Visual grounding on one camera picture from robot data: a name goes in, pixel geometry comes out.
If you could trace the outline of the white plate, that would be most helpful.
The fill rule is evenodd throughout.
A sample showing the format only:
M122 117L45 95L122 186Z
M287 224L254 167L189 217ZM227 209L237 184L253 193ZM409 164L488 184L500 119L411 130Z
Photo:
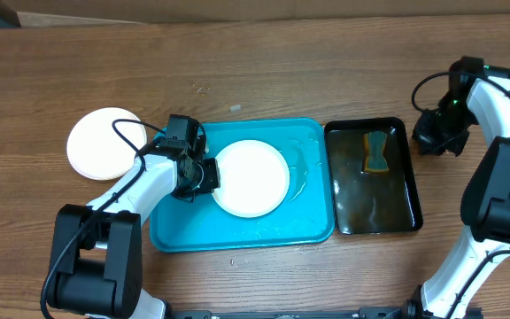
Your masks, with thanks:
M229 214L256 218L275 210L290 187L285 158L270 144L242 140L226 146L216 156L220 187L215 202Z
M77 173L93 180L111 180L134 165L135 151L113 130L112 123L118 119L139 121L128 110L106 107L85 115L74 125L66 155Z

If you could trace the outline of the green yellow sponge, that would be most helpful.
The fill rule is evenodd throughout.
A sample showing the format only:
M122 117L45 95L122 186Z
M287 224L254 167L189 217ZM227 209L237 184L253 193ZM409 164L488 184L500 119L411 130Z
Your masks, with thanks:
M387 160L384 158L384 149L387 134L382 131L371 131L363 136L365 159L363 171L365 173L386 173L389 171Z

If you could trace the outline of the white plate top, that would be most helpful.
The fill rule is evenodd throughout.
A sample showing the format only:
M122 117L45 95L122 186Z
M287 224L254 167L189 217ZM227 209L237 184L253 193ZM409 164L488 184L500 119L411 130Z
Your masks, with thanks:
M134 165L135 151L113 130L112 123L118 119L139 121L128 110L106 107L85 115L74 125L66 155L77 173L93 180L111 180Z

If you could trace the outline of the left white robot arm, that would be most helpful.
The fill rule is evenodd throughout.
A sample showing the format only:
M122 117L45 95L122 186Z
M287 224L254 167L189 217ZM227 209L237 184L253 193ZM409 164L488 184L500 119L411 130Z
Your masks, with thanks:
M168 305L143 288L142 226L158 202L193 202L220 186L207 158L203 125L173 114L167 126L135 149L133 167L86 206L57 214L50 267L42 286L44 317L61 309L88 318L163 318Z

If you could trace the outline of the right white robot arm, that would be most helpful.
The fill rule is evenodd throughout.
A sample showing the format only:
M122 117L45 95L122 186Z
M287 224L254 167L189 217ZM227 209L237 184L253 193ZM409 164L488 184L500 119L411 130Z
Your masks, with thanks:
M444 72L448 90L424 109L412 138L423 155L460 155L469 127L488 149L463 192L460 236L438 271L391 318L480 318L469 303L493 270L510 257L510 68L464 56Z

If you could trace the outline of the black water tray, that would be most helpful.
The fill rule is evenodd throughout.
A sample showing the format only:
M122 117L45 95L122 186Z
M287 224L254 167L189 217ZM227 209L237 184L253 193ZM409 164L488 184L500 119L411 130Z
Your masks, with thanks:
M387 134L389 171L365 173L363 136ZM336 226L345 235L413 232L423 226L405 123L396 117L331 121L324 128Z

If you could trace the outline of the teal plastic tray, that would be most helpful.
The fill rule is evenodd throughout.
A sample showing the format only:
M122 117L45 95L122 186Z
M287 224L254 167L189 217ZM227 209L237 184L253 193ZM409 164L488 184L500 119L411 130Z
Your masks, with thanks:
M163 198L150 217L150 240L165 253L313 244L334 230L335 214L322 126L308 118L205 124L209 157L241 140L272 145L285 159L290 187L272 212L242 218L210 194L193 202Z

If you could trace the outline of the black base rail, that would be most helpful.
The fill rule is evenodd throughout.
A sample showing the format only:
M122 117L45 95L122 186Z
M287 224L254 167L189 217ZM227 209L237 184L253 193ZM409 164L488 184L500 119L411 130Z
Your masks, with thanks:
M403 307L362 307L359 310L310 312L231 312L213 313L208 310L168 310L168 319L399 319L434 318L430 313Z

